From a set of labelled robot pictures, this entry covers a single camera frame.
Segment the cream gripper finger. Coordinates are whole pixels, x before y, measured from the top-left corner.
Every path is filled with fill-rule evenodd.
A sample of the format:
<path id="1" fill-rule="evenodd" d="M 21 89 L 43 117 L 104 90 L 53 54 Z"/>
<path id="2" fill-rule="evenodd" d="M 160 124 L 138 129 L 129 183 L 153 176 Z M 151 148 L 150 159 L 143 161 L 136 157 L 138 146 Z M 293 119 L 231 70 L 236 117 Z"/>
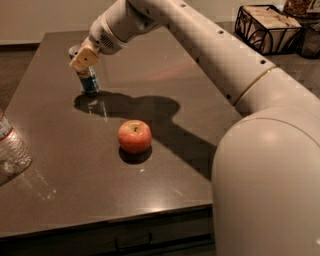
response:
<path id="1" fill-rule="evenodd" d="M 70 66 L 81 72 L 99 61 L 100 50 L 90 45 L 75 45 L 69 49 Z"/>

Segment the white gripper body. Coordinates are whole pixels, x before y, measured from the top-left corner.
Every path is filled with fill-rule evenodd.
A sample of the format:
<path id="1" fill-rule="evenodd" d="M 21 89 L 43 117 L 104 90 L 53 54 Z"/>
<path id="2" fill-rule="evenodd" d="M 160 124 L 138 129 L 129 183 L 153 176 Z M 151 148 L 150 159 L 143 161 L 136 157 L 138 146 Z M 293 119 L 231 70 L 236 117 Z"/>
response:
<path id="1" fill-rule="evenodd" d="M 113 55 L 134 37 L 157 26 L 156 21 L 136 10 L 129 0 L 117 0 L 93 22 L 82 45 L 95 54 Z"/>

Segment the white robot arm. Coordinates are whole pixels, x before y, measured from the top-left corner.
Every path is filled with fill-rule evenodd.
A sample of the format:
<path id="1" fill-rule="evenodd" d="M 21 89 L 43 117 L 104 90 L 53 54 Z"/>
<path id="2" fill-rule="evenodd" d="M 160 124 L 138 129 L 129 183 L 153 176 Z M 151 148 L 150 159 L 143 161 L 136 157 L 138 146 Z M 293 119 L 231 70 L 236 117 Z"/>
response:
<path id="1" fill-rule="evenodd" d="M 242 115 L 212 169 L 217 256 L 320 256 L 320 99 L 184 0 L 116 0 L 71 65 L 82 71 L 166 27 Z"/>

